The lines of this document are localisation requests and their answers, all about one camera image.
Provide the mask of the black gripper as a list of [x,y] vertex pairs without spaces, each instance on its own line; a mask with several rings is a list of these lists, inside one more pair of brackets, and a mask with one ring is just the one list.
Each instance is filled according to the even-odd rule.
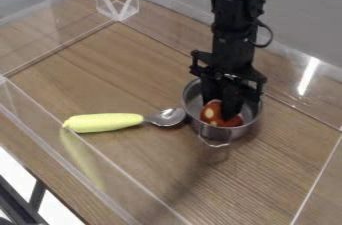
[[246,101],[258,103],[267,82],[254,68],[258,27],[245,32],[213,32],[213,51],[194,50],[190,73],[201,79],[203,104],[222,101],[222,117],[239,114]]

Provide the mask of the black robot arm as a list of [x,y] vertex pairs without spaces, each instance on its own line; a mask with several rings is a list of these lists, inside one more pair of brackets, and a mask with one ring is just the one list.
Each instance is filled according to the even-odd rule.
[[222,102],[226,120],[238,115],[246,102],[261,101],[267,82],[253,66],[263,4],[265,0],[211,0],[213,50],[191,52],[190,73],[201,78],[203,101]]

